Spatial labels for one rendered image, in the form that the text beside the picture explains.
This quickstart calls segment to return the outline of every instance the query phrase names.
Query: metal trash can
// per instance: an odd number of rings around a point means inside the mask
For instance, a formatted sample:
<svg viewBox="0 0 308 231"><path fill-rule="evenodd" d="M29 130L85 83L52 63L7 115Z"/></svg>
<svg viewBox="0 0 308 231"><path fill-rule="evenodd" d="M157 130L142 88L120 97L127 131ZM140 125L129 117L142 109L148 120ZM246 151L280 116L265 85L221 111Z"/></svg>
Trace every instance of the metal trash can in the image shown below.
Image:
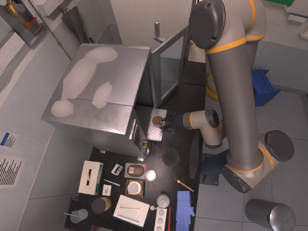
<svg viewBox="0 0 308 231"><path fill-rule="evenodd" d="M285 205L258 199L250 200L245 206L249 220L274 231L292 231L295 227L293 210Z"/></svg>

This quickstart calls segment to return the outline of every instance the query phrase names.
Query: blue plastic crate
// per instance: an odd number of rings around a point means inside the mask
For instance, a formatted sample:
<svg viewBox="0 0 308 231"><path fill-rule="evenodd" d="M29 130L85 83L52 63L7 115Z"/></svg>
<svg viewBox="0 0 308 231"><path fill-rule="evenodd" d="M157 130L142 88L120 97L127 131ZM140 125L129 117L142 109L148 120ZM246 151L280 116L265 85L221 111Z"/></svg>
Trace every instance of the blue plastic crate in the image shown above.
<svg viewBox="0 0 308 231"><path fill-rule="evenodd" d="M255 89L255 103L256 107L263 106L268 101L274 98L281 90L274 90L270 81L266 77L268 70L253 70L251 73L252 84Z"/></svg>

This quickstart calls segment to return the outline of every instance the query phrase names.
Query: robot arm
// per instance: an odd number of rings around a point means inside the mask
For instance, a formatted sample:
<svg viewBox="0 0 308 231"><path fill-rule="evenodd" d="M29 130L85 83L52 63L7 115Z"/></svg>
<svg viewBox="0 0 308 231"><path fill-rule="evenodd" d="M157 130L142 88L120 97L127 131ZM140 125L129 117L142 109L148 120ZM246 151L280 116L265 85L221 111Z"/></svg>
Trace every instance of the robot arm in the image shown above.
<svg viewBox="0 0 308 231"><path fill-rule="evenodd" d="M211 66L224 127L207 120L206 111L184 114L183 126L199 128L212 148L221 144L225 128L230 149L222 174L242 193L294 153L291 140L283 132L257 137L251 72L266 26L260 0L204 0L193 8L189 21L191 38L205 49Z"/></svg>

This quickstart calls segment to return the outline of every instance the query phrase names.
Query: open notebook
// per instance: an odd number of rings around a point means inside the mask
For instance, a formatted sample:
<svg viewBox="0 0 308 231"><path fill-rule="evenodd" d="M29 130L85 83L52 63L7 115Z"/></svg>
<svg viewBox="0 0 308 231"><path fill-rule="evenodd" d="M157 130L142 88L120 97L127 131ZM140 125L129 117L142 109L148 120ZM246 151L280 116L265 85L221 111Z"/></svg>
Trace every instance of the open notebook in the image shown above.
<svg viewBox="0 0 308 231"><path fill-rule="evenodd" d="M113 217L143 228L149 207L149 204L120 195Z"/></svg>

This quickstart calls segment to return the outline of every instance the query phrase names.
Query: computer mouse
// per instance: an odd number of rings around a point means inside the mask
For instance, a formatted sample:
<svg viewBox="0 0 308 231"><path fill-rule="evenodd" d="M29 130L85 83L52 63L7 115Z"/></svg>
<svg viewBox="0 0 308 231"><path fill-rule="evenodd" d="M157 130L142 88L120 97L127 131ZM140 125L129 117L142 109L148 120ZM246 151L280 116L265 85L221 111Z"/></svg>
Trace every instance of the computer mouse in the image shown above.
<svg viewBox="0 0 308 231"><path fill-rule="evenodd" d="M144 168L140 165L130 165L127 168L127 173L131 177L141 177L144 174Z"/></svg>

